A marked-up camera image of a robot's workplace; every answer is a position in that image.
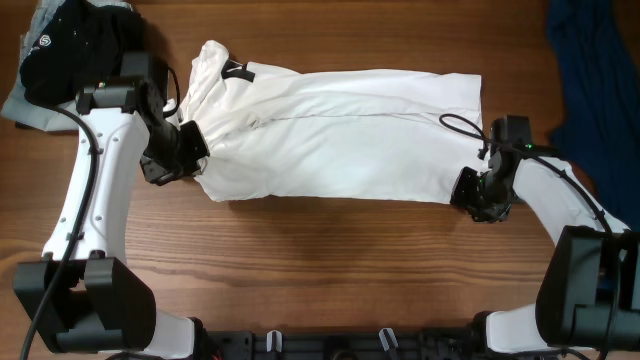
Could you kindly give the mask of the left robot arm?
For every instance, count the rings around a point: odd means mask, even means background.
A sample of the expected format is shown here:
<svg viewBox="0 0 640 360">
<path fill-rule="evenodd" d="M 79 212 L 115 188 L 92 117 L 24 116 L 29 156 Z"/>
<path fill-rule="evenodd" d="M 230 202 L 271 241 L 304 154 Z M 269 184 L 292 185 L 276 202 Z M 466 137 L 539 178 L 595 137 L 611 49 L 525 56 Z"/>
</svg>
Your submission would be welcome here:
<svg viewBox="0 0 640 360">
<path fill-rule="evenodd" d="M 14 292 L 30 317 L 23 350 L 112 359 L 216 359 L 202 322 L 161 311 L 129 268 L 125 230 L 135 179 L 154 185 L 202 172 L 209 150 L 194 122 L 174 125 L 167 92 L 177 79 L 160 58 L 124 55 L 116 76 L 76 97 L 76 161 L 58 223 L 39 260 L 17 266 Z"/>
</svg>

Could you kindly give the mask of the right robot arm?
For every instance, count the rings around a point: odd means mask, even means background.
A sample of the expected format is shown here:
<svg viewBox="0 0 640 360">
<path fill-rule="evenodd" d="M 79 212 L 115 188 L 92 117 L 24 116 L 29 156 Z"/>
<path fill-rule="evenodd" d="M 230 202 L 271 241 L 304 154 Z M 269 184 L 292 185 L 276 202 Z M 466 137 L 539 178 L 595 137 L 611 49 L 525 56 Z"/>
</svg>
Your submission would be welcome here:
<svg viewBox="0 0 640 360">
<path fill-rule="evenodd" d="M 587 349 L 606 358 L 639 349 L 639 235 L 609 214 L 551 147 L 533 144 L 522 116 L 497 119 L 485 135 L 473 122 L 458 131 L 481 141 L 488 169 L 461 170 L 454 207 L 476 222 L 505 220 L 528 205 L 555 250 L 536 301 L 478 314 L 474 352 L 492 358 L 544 358 Z"/>
</svg>

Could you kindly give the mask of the white Puma t-shirt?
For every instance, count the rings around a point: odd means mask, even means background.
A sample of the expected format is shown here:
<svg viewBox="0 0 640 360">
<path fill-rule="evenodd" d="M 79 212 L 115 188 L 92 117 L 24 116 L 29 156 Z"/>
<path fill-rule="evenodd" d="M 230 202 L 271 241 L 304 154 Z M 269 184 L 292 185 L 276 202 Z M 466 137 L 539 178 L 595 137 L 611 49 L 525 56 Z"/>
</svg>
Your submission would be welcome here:
<svg viewBox="0 0 640 360">
<path fill-rule="evenodd" d="M 215 201 L 269 195 L 447 203 L 481 142 L 440 123 L 482 122 L 474 74 L 374 69 L 299 73 L 234 63 L 216 41 L 193 60 L 181 105 L 209 149 L 198 181 Z"/>
</svg>

